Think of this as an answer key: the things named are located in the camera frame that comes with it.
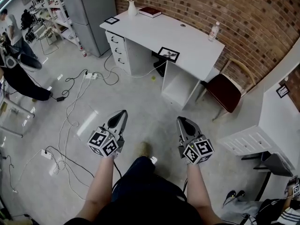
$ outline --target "red chair seat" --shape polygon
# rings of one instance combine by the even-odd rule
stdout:
[[[241,93],[238,88],[223,74],[211,79],[205,88],[230,113],[238,105]]]

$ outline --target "drawer handle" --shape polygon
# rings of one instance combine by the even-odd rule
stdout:
[[[118,62],[119,63],[122,63],[122,64],[125,64],[125,62],[120,62],[121,58],[118,58]]]
[[[115,41],[113,40],[113,38],[114,38],[114,37],[112,37],[112,39],[111,39],[112,42],[114,42],[114,43],[119,43],[119,42],[115,42]]]
[[[117,52],[117,49],[118,49],[118,48],[116,48],[114,51],[115,51],[116,53],[118,53],[118,54],[122,54],[121,52]]]

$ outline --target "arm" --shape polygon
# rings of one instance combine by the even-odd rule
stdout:
[[[281,214],[287,209],[290,207],[291,205],[291,200],[293,199],[293,188],[290,187],[289,188],[289,191],[287,193],[287,199],[285,200],[285,204],[283,205],[283,208],[282,208],[282,211],[281,211]]]
[[[199,165],[187,165],[187,202],[195,207],[205,225],[223,223],[214,213]]]
[[[0,79],[3,77],[3,75],[4,75],[4,71],[2,70],[2,68],[0,68]]]
[[[101,159],[86,196],[86,201],[77,214],[77,218],[84,218],[92,222],[100,210],[110,203],[113,187],[113,159],[113,156]]]
[[[15,32],[13,25],[9,26],[9,31],[10,31],[10,36],[11,36],[11,37],[9,37],[9,39],[13,40],[14,32]]]

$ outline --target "person in white shirt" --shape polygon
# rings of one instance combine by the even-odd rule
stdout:
[[[30,46],[25,42],[21,30],[18,28],[15,21],[15,16],[12,14],[8,15],[7,9],[3,9],[0,13],[0,19],[5,22],[7,27],[7,35],[11,41],[11,45],[14,49],[28,56],[37,59]]]

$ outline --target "wooden chair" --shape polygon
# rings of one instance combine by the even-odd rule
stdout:
[[[241,94],[239,89],[227,77],[223,75],[225,69],[230,65],[231,62],[238,65],[246,74],[249,75],[251,79],[251,84],[243,90],[243,95]],[[253,74],[243,63],[236,59],[230,58],[226,65],[222,68],[220,74],[215,76],[209,82],[202,81],[201,84],[205,88],[197,98],[197,100],[203,97],[205,92],[208,91],[227,112],[232,113],[237,107],[241,97],[244,96],[252,87],[254,87],[256,85],[256,82]]]

